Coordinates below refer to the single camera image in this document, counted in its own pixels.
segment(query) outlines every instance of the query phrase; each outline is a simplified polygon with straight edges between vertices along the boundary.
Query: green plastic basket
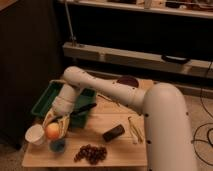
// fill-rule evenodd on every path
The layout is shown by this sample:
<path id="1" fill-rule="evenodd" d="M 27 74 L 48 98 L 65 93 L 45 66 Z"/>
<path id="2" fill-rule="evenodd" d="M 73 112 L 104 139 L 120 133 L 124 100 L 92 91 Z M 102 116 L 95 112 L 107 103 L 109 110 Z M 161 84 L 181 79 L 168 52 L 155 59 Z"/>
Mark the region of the green plastic basket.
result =
<path id="1" fill-rule="evenodd" d="M 31 110 L 31 114 L 40 118 L 44 118 L 46 113 L 51 108 L 52 102 L 55 97 L 59 94 L 63 84 L 52 82 L 48 85 L 46 90 L 43 92 L 39 100 L 33 106 Z M 87 104 L 93 103 L 95 100 L 96 92 L 90 89 L 84 89 L 82 93 L 78 96 L 75 109 L 78 109 Z M 89 115 L 89 111 L 84 111 L 79 113 L 78 115 L 71 116 L 70 126 L 71 127 L 80 127 L 83 128 L 86 124 L 87 118 Z"/>

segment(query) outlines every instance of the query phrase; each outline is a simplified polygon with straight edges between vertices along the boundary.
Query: cable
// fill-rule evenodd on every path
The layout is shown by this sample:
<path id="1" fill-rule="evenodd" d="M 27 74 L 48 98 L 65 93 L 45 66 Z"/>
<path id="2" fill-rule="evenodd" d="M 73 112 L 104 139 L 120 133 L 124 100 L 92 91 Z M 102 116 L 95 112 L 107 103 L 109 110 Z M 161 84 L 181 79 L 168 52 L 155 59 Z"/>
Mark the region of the cable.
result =
<path id="1" fill-rule="evenodd" d="M 208 67 L 208 69 L 205 71 L 204 73 L 204 79 L 206 79 L 208 73 L 209 73 L 209 70 L 211 69 L 211 66 L 212 66 L 212 61 Z M 208 113 L 208 115 L 213 118 L 213 114 L 211 112 L 209 112 L 209 110 L 206 108 L 204 102 L 203 102 L 203 86 L 201 86 L 201 89 L 200 89 L 200 102 L 202 104 L 202 107 L 203 109 L 206 111 L 206 113 Z M 206 133 L 206 137 L 207 137 L 207 141 L 206 140 L 202 140 L 202 139 L 196 139 L 196 135 L 198 133 L 198 131 L 200 130 L 200 128 L 206 126 L 206 125 L 213 125 L 213 123 L 205 123 L 203 125 L 200 125 L 196 130 L 195 130 L 195 133 L 194 133 L 194 136 L 193 136 L 193 142 L 202 142 L 202 143 L 205 143 L 205 144 L 208 144 L 210 145 L 211 147 L 213 147 L 213 142 L 212 140 L 210 139 L 210 133 L 213 131 L 213 128 L 210 128 L 207 133 Z M 206 161 L 205 159 L 203 159 L 200 154 L 197 152 L 196 150 L 196 147 L 194 145 L 194 150 L 195 150 L 195 154 L 197 155 L 197 157 L 202 161 L 204 162 L 205 164 L 209 165 L 209 166 L 212 166 L 213 167 L 213 163 L 210 163 L 208 161 Z"/>
<path id="2" fill-rule="evenodd" d="M 213 147 L 213 142 L 212 142 L 212 140 L 210 139 L 210 132 L 212 132 L 212 131 L 213 131 L 213 128 L 209 129 L 209 130 L 207 131 L 206 136 L 207 136 L 207 140 L 208 140 L 209 144 Z"/>
<path id="3" fill-rule="evenodd" d="M 211 61 L 211 63 L 210 63 L 210 65 L 209 65 L 208 69 L 206 70 L 206 72 L 205 72 L 205 74 L 204 74 L 204 79 L 206 79 L 206 77 L 207 77 L 207 75 L 208 75 L 208 73 L 209 73 L 209 70 L 211 69 L 211 66 L 212 66 L 212 61 Z M 204 104 L 204 102 L 203 102 L 203 97 L 202 97 L 202 96 L 203 96 L 203 86 L 201 86 L 201 89 L 200 89 L 200 102 L 201 102 L 201 104 L 202 104 L 203 109 L 206 111 L 206 113 L 208 113 L 209 116 L 213 118 L 213 114 L 210 113 L 210 112 L 208 111 L 208 109 L 206 108 L 206 106 L 205 106 L 205 104 Z"/>
<path id="4" fill-rule="evenodd" d="M 211 147 L 213 147 L 213 146 L 212 146 L 212 141 L 210 140 L 210 137 L 209 137 L 209 136 L 210 136 L 210 132 L 213 130 L 213 128 L 210 128 L 210 129 L 208 130 L 208 132 L 207 132 L 207 139 L 208 139 L 208 141 L 202 140 L 202 139 L 196 139 L 196 135 L 197 135 L 198 131 L 200 130 L 200 128 L 202 128 L 202 127 L 204 127 L 204 126 L 206 126 L 206 125 L 213 125 L 213 123 L 205 123 L 205 124 L 203 124 L 203 125 L 200 125 L 200 126 L 195 130 L 195 133 L 194 133 L 194 136 L 193 136 L 193 142 L 203 142 L 203 143 L 206 143 L 206 144 L 210 145 Z M 210 162 L 206 161 L 205 159 L 203 159 L 203 158 L 200 156 L 200 154 L 197 152 L 197 149 L 196 149 L 195 145 L 194 145 L 194 150 L 195 150 L 195 154 L 197 155 L 197 157 L 198 157 L 201 161 L 203 161 L 205 164 L 207 164 L 207 165 L 213 167 L 213 163 L 210 163 Z"/>

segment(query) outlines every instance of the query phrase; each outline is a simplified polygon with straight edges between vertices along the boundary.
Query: red apple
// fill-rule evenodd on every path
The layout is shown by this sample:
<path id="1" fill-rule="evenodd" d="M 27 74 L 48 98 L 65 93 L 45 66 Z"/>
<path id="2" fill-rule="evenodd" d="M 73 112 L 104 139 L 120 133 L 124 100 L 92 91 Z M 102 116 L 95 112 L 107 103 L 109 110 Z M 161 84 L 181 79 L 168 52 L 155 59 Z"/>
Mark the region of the red apple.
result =
<path id="1" fill-rule="evenodd" d="M 56 122 L 50 123 L 45 128 L 46 137 L 50 140 L 57 140 L 60 136 L 59 124 Z"/>

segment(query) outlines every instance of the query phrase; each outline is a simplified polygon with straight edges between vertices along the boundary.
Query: wooden table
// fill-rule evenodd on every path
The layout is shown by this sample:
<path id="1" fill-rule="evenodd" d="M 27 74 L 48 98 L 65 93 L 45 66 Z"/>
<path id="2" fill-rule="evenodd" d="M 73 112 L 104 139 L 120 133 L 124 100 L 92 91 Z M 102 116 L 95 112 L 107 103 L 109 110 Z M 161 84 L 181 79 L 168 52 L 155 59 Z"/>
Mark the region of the wooden table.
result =
<path id="1" fill-rule="evenodd" d="M 148 89 L 152 85 L 151 80 L 140 80 L 140 86 L 143 89 Z M 64 153 L 55 154 L 50 151 L 48 141 L 40 147 L 28 144 L 22 162 L 23 167 L 91 167 L 85 159 L 80 162 L 73 160 L 79 148 L 87 144 L 102 145 L 107 148 L 107 158 L 95 165 L 96 167 L 146 167 L 146 143 L 144 141 L 142 144 L 133 144 L 128 122 L 129 116 L 138 117 L 144 131 L 143 117 L 98 94 L 96 103 L 97 106 L 91 110 L 85 128 L 73 129 L 67 133 Z M 124 126 L 125 133 L 108 143 L 104 142 L 102 134 L 118 124 Z"/>

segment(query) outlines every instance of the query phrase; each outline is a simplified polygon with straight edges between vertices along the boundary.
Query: white cup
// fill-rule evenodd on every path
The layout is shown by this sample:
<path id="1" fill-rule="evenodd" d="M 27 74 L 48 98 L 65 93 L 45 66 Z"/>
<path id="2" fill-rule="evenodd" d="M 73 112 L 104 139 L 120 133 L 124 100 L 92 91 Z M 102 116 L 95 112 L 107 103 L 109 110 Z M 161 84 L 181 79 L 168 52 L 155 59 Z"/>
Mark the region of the white cup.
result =
<path id="1" fill-rule="evenodd" d="M 46 136 L 42 125 L 35 124 L 31 126 L 25 134 L 25 139 L 29 143 L 32 143 L 37 146 L 43 144 L 46 140 Z"/>

